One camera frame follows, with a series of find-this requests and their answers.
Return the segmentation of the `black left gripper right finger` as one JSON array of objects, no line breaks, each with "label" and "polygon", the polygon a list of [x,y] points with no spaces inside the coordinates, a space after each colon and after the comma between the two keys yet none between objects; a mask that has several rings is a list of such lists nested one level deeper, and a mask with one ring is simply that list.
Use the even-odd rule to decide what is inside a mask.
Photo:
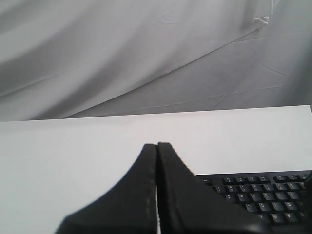
[{"label": "black left gripper right finger", "polygon": [[170,143],[157,146],[157,202],[163,234],[271,234],[271,227],[199,181]]}]

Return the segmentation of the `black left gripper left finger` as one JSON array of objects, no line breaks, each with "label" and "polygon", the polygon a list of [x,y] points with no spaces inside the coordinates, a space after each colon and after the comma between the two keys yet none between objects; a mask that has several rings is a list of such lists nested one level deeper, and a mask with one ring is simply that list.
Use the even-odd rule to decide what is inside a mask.
[{"label": "black left gripper left finger", "polygon": [[106,194],[68,215],[58,234],[156,234],[157,149],[145,144],[124,177]]}]

